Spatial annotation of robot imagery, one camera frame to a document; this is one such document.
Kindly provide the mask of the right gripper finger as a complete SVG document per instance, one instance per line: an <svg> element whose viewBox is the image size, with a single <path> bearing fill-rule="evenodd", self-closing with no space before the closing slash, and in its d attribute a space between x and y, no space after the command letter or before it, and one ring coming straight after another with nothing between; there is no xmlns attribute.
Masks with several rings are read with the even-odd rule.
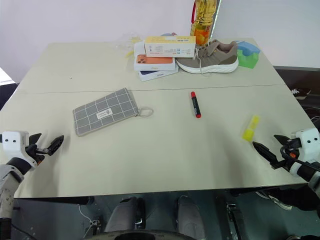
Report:
<svg viewBox="0 0 320 240"><path fill-rule="evenodd" d="M265 145L263 145L262 143L256 142L256 141L253 141L252 145L253 145L254 149L264 159L266 159L269 162L269 164L271 165L272 168L277 165L277 163L278 163L277 156L275 154L273 154Z"/></svg>
<svg viewBox="0 0 320 240"><path fill-rule="evenodd" d="M284 136L284 135L275 134L274 137L282 146L285 146L292 141L289 137Z"/></svg>

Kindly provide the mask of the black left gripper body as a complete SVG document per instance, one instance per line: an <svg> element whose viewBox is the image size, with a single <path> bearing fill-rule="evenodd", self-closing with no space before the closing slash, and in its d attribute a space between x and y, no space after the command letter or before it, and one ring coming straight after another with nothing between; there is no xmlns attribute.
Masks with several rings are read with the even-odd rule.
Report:
<svg viewBox="0 0 320 240"><path fill-rule="evenodd" d="M31 144L25 148L26 153L36 161L36 163L41 163L45 159L45 155L48 154L46 148L38 148L36 144Z"/></svg>

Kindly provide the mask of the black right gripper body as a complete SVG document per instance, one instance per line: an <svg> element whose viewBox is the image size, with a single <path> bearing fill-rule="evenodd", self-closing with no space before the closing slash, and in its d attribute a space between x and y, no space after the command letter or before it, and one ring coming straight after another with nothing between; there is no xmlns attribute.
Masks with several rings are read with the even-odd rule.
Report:
<svg viewBox="0 0 320 240"><path fill-rule="evenodd" d="M286 171L289 171L292 165L295 163L293 159L298 159L300 152L299 148L301 147L301 140L299 138L291 139L291 142L287 145L282 145L280 148L280 154L285 161L283 168Z"/></svg>

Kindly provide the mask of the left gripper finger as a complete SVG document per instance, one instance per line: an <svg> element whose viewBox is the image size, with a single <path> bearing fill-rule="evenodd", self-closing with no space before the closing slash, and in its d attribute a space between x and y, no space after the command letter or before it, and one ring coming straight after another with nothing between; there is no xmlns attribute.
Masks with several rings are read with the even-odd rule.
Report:
<svg viewBox="0 0 320 240"><path fill-rule="evenodd" d="M42 135L41 133L36 133L36 134L30 135L29 138L28 138L29 144L30 145L35 145L38 142L38 140L41 137L41 135Z"/></svg>
<svg viewBox="0 0 320 240"><path fill-rule="evenodd" d="M61 147L63 141L64 135L56 137L47 147L47 154L52 156Z"/></svg>

